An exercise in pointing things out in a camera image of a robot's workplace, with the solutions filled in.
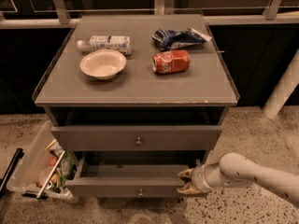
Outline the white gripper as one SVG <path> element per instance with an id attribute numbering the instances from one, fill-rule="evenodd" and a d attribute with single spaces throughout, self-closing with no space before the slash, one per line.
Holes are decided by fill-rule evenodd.
<path id="1" fill-rule="evenodd" d="M 190 179 L 183 187 L 177 188 L 177 192 L 184 195 L 208 193 L 215 188 L 222 187 L 224 177 L 217 163 L 203 164 L 194 169 L 185 169 L 178 173 L 182 179 Z"/>

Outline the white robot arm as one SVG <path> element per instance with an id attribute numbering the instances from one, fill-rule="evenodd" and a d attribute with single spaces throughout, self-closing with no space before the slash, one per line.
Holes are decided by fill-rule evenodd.
<path id="1" fill-rule="evenodd" d="M 185 195 L 208 193 L 215 188 L 238 188 L 252 183 L 299 207 L 299 176 L 268 168 L 238 153 L 227 153 L 218 162 L 200 164 L 178 174 L 185 179 L 177 192 Z"/>

